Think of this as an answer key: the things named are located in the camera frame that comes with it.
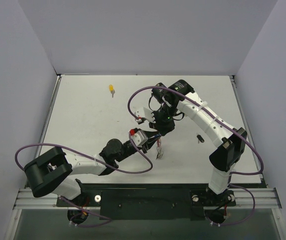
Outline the keys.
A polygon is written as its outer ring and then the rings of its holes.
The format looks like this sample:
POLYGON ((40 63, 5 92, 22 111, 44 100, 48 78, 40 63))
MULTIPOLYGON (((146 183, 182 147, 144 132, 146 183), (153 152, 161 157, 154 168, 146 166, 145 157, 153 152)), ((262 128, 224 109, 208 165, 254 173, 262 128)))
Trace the keys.
POLYGON ((197 134, 197 139, 198 139, 198 143, 204 143, 205 140, 203 139, 203 137, 200 134, 197 134))

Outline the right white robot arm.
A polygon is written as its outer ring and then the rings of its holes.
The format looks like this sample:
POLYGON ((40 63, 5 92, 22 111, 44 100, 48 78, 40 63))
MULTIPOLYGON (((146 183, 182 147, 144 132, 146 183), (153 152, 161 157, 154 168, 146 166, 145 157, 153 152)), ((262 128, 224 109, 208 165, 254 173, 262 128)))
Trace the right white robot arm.
POLYGON ((224 199, 236 163, 245 150, 247 132, 242 127, 234 128, 215 114, 202 101, 194 89, 184 80, 178 80, 170 87, 158 83, 151 90, 151 96, 161 105, 152 112, 154 121, 149 127, 162 136, 175 128, 175 117, 182 114, 189 117, 213 142, 216 150, 210 154, 213 165, 212 176, 206 191, 206 199, 216 205, 224 199))

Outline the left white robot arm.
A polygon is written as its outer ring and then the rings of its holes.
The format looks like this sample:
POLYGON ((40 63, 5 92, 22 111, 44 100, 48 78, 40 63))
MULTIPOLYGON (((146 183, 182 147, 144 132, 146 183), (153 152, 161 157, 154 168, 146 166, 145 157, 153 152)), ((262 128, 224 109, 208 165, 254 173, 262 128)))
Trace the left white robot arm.
POLYGON ((135 128, 130 130, 128 141, 113 138, 100 153, 89 156, 73 149, 66 153, 66 148, 53 145, 50 150, 27 163, 23 171, 34 197, 53 193, 80 206, 85 202, 86 194, 81 190, 81 182, 73 175, 106 176, 119 171, 121 161, 135 153, 146 154, 160 137, 158 131, 135 128))

